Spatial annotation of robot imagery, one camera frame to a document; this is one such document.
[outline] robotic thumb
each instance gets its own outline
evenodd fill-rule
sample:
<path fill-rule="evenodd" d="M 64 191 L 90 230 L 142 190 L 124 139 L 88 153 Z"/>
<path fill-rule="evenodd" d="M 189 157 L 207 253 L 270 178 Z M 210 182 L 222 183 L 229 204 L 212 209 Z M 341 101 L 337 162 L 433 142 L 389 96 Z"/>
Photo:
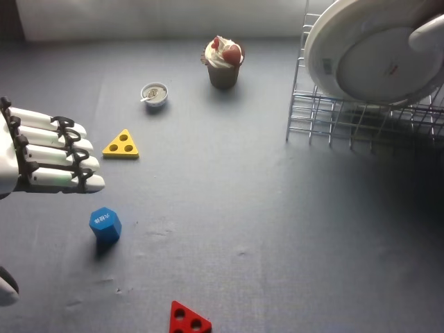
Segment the robotic thumb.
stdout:
<path fill-rule="evenodd" d="M 0 266 L 0 307 L 12 305 L 19 300 L 19 286 L 9 272 Z"/>

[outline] yellow triangle block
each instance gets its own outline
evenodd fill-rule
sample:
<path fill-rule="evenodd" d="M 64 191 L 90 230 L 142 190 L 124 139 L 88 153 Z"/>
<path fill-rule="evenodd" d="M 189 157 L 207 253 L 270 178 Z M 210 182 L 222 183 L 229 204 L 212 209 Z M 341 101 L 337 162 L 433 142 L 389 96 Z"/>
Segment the yellow triangle block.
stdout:
<path fill-rule="evenodd" d="M 139 158 L 139 151 L 128 130 L 122 130 L 110 144 L 102 150 L 106 158 Z"/>

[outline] cupcake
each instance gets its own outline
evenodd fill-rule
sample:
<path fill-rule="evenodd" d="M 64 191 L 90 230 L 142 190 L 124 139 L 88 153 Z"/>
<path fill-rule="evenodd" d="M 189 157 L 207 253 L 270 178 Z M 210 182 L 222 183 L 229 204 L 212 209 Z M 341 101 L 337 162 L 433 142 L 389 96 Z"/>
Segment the cupcake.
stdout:
<path fill-rule="evenodd" d="M 207 65 L 210 81 L 217 89 L 229 89 L 237 82 L 245 51 L 232 40 L 214 38 L 205 48 L 202 62 Z"/>

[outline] triangle block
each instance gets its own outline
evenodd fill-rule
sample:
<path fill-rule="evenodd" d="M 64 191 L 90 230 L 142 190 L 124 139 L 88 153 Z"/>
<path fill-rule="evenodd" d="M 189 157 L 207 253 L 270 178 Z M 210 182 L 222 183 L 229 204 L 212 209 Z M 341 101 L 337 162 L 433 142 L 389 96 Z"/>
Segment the triangle block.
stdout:
<path fill-rule="evenodd" d="M 102 150 L 105 158 L 139 158 L 139 151 L 128 130 L 122 130 L 110 144 Z"/>
<path fill-rule="evenodd" d="M 211 328 L 211 323 L 193 310 L 177 300 L 171 303 L 169 333 L 210 333 Z"/>

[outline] hole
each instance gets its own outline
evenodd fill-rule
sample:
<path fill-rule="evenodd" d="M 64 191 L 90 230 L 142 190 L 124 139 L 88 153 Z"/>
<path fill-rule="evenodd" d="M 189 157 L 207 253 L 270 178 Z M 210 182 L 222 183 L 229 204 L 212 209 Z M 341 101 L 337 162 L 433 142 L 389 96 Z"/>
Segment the hole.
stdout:
<path fill-rule="evenodd" d="M 183 309 L 175 310 L 174 318 L 176 318 L 177 321 L 183 321 L 183 318 L 185 318 L 185 311 Z"/>
<path fill-rule="evenodd" d="M 200 322 L 200 320 L 193 319 L 193 321 L 191 322 L 191 328 L 193 329 L 193 331 L 199 331 L 201 327 L 202 323 Z"/>

